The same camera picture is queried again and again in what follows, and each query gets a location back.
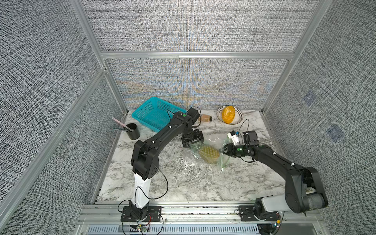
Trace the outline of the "yellow pineapple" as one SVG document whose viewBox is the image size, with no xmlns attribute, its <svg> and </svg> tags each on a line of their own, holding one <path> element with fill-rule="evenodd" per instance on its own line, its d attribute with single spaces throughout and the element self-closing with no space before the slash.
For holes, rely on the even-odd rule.
<svg viewBox="0 0 376 235">
<path fill-rule="evenodd" d="M 198 148 L 198 154 L 200 157 L 209 164 L 217 164 L 220 157 L 220 152 L 209 145 L 201 145 Z"/>
</svg>

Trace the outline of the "clear zip-top bag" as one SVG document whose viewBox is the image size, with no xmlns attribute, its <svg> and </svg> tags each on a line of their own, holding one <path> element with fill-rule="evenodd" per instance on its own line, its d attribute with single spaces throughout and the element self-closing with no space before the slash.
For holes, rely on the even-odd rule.
<svg viewBox="0 0 376 235">
<path fill-rule="evenodd" d="M 224 170 L 230 161 L 230 157 L 223 153 L 227 144 L 232 144 L 227 134 L 210 134 L 204 136 L 203 142 L 192 144 L 190 151 L 199 161 Z"/>
</svg>

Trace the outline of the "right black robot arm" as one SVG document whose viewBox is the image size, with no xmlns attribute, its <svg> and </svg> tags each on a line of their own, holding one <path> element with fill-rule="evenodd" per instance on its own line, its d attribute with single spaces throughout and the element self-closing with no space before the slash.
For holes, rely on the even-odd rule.
<svg viewBox="0 0 376 235">
<path fill-rule="evenodd" d="M 306 213 L 329 204 L 316 168 L 296 164 L 270 146 L 260 144 L 255 131 L 243 132 L 241 145 L 231 142 L 222 147 L 221 152 L 233 158 L 251 157 L 250 163 L 260 162 L 285 180 L 284 194 L 255 200 L 252 214 L 257 220 L 266 220 L 279 212 Z"/>
</svg>

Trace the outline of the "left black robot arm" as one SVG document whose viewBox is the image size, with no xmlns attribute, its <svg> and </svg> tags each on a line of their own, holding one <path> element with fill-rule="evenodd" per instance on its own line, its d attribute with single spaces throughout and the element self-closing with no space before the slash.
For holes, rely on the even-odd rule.
<svg viewBox="0 0 376 235">
<path fill-rule="evenodd" d="M 160 170 L 159 155 L 174 138 L 180 136 L 184 148 L 204 142 L 202 131 L 194 125 L 200 119 L 200 114 L 196 106 L 186 112 L 178 111 L 153 137 L 135 143 L 131 159 L 135 179 L 131 207 L 139 211 L 147 209 L 152 200 L 149 196 L 151 179 Z"/>
</svg>

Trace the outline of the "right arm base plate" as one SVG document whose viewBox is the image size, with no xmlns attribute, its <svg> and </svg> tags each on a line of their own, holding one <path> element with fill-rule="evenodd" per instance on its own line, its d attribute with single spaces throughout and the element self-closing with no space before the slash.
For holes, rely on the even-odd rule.
<svg viewBox="0 0 376 235">
<path fill-rule="evenodd" d="M 256 216 L 256 210 L 253 205 L 238 206 L 238 214 L 242 222 L 256 222 L 256 221 L 274 221 L 280 219 L 278 212 L 262 213 L 259 217 Z"/>
</svg>

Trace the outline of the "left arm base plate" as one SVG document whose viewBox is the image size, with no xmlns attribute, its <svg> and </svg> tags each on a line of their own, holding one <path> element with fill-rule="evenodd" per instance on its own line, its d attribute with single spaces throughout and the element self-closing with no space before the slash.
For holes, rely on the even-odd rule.
<svg viewBox="0 0 376 235">
<path fill-rule="evenodd" d="M 146 206 L 143 209 L 136 208 L 133 204 L 124 206 L 121 212 L 121 222 L 160 222 L 161 206 Z"/>
</svg>

